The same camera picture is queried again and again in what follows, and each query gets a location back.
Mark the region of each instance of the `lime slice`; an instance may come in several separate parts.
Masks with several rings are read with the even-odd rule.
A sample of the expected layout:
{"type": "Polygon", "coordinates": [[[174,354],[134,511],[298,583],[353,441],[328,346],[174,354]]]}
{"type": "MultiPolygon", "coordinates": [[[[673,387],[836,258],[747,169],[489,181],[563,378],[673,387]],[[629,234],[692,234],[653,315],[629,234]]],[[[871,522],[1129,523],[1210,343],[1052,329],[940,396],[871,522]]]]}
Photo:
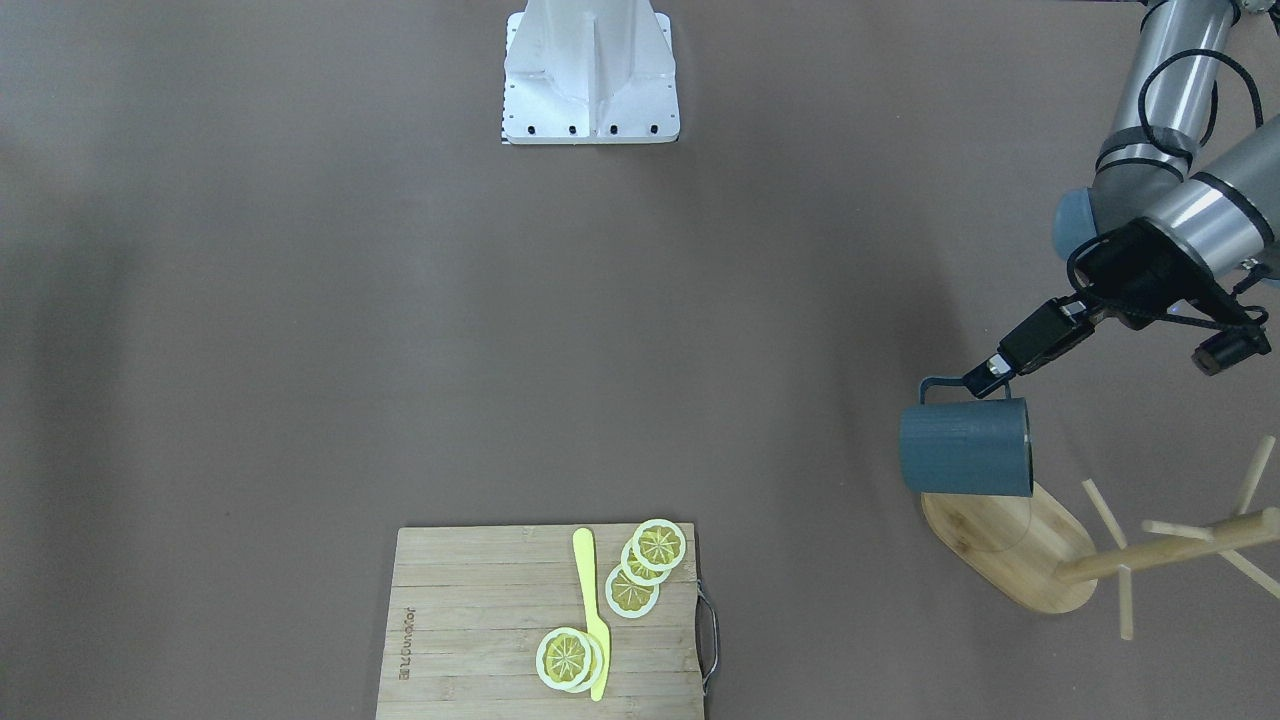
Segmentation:
{"type": "Polygon", "coordinates": [[[671,570],[658,573],[640,564],[640,559],[631,551],[631,541],[622,546],[622,574],[637,585],[652,587],[662,584],[671,575],[671,570]]]}
{"type": "Polygon", "coordinates": [[[582,693],[591,689],[591,685],[600,679],[600,670],[604,670],[604,648],[600,647],[600,641],[589,633],[582,634],[586,635],[586,642],[591,646],[591,671],[586,674],[586,679],[581,684],[564,691],[567,693],[582,693]]]}
{"type": "Polygon", "coordinates": [[[604,587],[609,589],[604,594],[604,600],[622,618],[644,618],[653,610],[653,603],[658,602],[658,585],[635,584],[631,578],[622,574],[622,565],[609,573],[604,587]]]}
{"type": "Polygon", "coordinates": [[[548,688],[566,691],[577,687],[591,670],[591,644],[586,633],[557,628],[538,644],[538,676],[548,688]]]}
{"type": "Polygon", "coordinates": [[[636,561],[655,573],[680,565],[685,546],[685,533],[671,520],[646,520],[631,536],[636,561]]]}

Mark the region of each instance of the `knife handle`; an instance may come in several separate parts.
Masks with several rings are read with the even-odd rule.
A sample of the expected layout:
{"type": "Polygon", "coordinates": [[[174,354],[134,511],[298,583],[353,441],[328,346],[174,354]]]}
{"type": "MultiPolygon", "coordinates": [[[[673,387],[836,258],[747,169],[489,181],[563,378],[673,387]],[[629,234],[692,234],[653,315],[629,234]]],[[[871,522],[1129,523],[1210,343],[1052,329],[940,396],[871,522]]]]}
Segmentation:
{"type": "Polygon", "coordinates": [[[582,585],[582,605],[588,618],[599,618],[595,602],[595,534],[590,528],[573,530],[573,560],[577,562],[577,582],[582,585]]]}

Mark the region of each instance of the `white metal bracket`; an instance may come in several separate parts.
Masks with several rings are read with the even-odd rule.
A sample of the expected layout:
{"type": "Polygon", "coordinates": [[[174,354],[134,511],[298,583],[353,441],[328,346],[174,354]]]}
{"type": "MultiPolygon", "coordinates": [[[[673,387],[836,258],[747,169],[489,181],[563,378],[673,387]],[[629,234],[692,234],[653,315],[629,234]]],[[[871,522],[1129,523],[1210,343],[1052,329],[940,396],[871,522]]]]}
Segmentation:
{"type": "Polygon", "coordinates": [[[671,47],[671,19],[649,0],[529,0],[507,19],[503,141],[676,140],[671,47]]]}

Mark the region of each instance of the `metal handle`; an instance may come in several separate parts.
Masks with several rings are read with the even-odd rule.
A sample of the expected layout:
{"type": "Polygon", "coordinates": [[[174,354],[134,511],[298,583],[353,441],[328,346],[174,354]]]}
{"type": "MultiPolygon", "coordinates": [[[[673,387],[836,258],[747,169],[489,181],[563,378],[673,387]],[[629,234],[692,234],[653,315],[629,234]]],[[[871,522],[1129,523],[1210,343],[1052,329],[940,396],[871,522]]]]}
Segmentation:
{"type": "MultiPolygon", "coordinates": [[[[955,378],[950,375],[929,375],[920,380],[920,405],[924,405],[924,393],[929,392],[931,387],[943,386],[943,387],[965,387],[964,378],[955,378]]],[[[1014,397],[1014,391],[1010,389],[1009,383],[1004,383],[1005,387],[1005,400],[1011,400],[1014,397]]]]}
{"type": "MultiPolygon", "coordinates": [[[[710,693],[712,675],[719,670],[719,619],[716,618],[716,606],[707,597],[707,588],[703,587],[701,578],[698,578],[698,605],[707,607],[707,612],[712,619],[712,665],[703,670],[703,697],[707,697],[710,693]]],[[[704,667],[701,634],[695,630],[694,637],[698,643],[698,666],[704,667]]]]}

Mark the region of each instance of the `wooden stand base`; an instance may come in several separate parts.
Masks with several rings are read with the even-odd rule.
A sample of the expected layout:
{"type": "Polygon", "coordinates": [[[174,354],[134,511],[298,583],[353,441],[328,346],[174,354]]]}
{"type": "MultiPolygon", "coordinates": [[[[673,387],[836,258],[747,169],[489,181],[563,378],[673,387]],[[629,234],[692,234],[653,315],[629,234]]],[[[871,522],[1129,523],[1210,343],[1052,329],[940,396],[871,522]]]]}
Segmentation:
{"type": "Polygon", "coordinates": [[[1039,484],[1032,497],[922,493],[920,506],[938,539],[1028,610],[1070,612],[1098,585],[1053,577],[1062,562],[1097,550],[1084,525],[1039,484]]]}

